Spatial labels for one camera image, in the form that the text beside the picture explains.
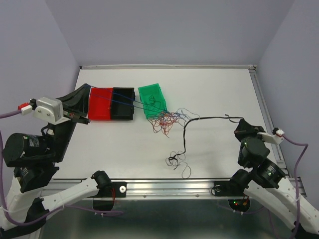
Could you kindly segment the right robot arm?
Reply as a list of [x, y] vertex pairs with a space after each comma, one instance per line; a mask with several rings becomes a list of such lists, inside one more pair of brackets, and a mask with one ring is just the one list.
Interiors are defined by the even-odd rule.
[[292, 184], [277, 163], [268, 158], [267, 144], [279, 145], [287, 137], [283, 130], [268, 134], [261, 126], [253, 126], [240, 119], [234, 130], [240, 142], [238, 164], [242, 166], [230, 179], [234, 194], [253, 197], [275, 214], [292, 230], [293, 239], [319, 237], [319, 212]]

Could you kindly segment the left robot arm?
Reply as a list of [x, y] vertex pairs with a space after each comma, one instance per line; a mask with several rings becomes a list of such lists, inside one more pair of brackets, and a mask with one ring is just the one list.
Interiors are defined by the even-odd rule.
[[113, 184], [104, 171], [97, 171], [69, 189], [43, 197], [42, 190], [58, 171], [75, 126], [88, 124], [91, 87], [84, 84], [59, 98], [31, 99], [3, 118], [32, 114], [46, 122], [39, 135], [14, 133], [0, 144], [0, 163], [13, 169], [7, 194], [1, 194], [0, 236], [21, 237], [40, 229], [58, 211], [95, 195], [113, 193]]

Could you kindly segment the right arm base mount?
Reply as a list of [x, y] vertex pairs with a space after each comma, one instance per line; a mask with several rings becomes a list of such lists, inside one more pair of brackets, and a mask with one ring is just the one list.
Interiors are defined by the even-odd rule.
[[210, 190], [216, 197], [243, 197], [244, 189], [230, 181], [215, 181]]

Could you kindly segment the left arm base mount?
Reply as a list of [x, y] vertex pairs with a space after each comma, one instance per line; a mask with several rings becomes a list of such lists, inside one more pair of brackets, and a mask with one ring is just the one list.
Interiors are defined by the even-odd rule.
[[102, 189], [99, 191], [98, 196], [102, 198], [125, 198], [127, 194], [127, 182], [125, 181], [115, 181], [112, 186], [107, 189]]

